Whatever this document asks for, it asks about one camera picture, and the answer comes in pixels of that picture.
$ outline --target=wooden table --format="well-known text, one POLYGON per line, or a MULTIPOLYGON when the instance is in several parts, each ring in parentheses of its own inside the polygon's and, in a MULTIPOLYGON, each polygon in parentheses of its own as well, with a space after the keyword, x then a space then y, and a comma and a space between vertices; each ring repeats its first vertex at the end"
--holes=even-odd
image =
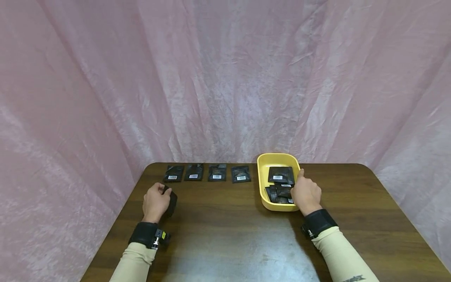
MULTIPOLYGON (((109 281, 136 224, 143 195, 162 181, 168 163, 144 171, 82 281, 109 281)), ((148 281, 331 281, 321 254, 300 232, 300 212, 266 210, 252 182, 169 183, 178 195, 163 229, 171 244, 159 249, 148 281)), ((371 170, 360 164, 301 164, 322 188, 327 208, 381 282, 451 281, 451 275, 371 170)))

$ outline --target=forearm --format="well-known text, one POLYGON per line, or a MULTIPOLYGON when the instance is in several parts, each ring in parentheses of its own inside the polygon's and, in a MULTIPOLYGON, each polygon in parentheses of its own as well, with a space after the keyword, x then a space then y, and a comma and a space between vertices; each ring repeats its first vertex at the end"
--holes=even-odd
POLYGON ((140 243, 130 243, 111 277, 110 282, 145 282, 156 250, 140 243))
POLYGON ((312 242, 324 257, 334 282, 379 281, 338 227, 321 232, 312 242))

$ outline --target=pink curtain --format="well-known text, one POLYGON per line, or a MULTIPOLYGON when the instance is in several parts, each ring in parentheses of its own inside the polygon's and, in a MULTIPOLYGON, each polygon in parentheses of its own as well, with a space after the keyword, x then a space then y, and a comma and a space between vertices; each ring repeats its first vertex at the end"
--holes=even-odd
POLYGON ((451 1, 0 0, 0 280, 78 281, 152 162, 373 169, 451 268, 451 1))

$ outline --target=yellow tray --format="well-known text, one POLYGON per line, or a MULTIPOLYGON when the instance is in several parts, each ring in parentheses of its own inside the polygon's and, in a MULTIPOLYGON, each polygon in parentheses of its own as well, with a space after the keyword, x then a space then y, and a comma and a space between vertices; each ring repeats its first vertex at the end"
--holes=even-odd
POLYGON ((258 184, 260 186, 260 196, 262 197, 262 204, 270 211, 278 212, 294 212, 299 210, 298 207, 292 203, 271 203, 265 187, 270 185, 268 182, 268 174, 270 166, 290 166, 293 168, 293 174, 295 179, 298 177, 298 173, 301 170, 298 160, 294 156, 282 153, 266 153, 258 156, 258 184))

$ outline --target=right hand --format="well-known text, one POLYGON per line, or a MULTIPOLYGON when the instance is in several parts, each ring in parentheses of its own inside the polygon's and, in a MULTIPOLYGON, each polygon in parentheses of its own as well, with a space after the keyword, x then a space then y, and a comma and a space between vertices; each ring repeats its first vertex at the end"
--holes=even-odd
POLYGON ((163 194, 164 187, 163 184, 157 182, 147 190, 143 202, 143 222, 158 223, 168 209, 172 189, 169 188, 163 194))
POLYGON ((304 216, 322 209, 319 204, 321 201, 321 188, 310 178, 304 177, 304 169, 299 171, 296 185, 291 188, 291 197, 304 216))

